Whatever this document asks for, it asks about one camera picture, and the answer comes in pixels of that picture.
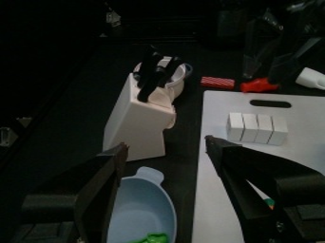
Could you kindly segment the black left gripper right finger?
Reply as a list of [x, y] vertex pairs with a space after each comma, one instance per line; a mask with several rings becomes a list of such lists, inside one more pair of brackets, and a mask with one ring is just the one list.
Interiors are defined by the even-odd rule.
[[325, 175], [214, 136], [206, 153], [245, 243], [325, 243]]

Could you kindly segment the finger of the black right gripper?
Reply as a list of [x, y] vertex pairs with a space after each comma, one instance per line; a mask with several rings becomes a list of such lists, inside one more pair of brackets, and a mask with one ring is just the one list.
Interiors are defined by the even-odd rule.
[[268, 81], [272, 84], [281, 84], [323, 51], [324, 38], [313, 37], [296, 51], [276, 56], [268, 73]]
[[265, 13], [246, 25], [242, 76], [252, 79], [270, 56], [280, 38], [280, 21], [273, 13]]

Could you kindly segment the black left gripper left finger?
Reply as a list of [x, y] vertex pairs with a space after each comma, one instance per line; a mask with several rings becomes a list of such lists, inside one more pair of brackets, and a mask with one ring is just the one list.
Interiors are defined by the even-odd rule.
[[129, 146], [118, 144], [24, 197], [11, 243], [106, 243]]

